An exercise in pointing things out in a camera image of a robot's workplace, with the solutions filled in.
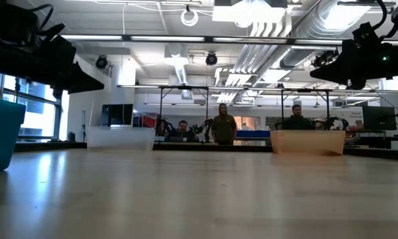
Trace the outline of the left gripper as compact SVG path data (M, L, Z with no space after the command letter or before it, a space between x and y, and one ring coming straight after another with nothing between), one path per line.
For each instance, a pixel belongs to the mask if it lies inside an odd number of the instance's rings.
M19 77L48 84L57 100L64 90L69 94L103 90L103 83L74 63L75 54L76 48L62 36L44 40L40 48L29 54L29 59L22 61Z

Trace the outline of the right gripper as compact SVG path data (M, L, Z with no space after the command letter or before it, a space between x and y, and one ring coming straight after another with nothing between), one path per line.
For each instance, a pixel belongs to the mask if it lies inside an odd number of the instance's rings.
M347 81L348 89L361 90L367 80L386 78L391 75L391 45L383 43L369 52L359 52L351 58L348 65L349 43L342 43L342 50L328 64L321 65L310 72L313 78L327 81Z

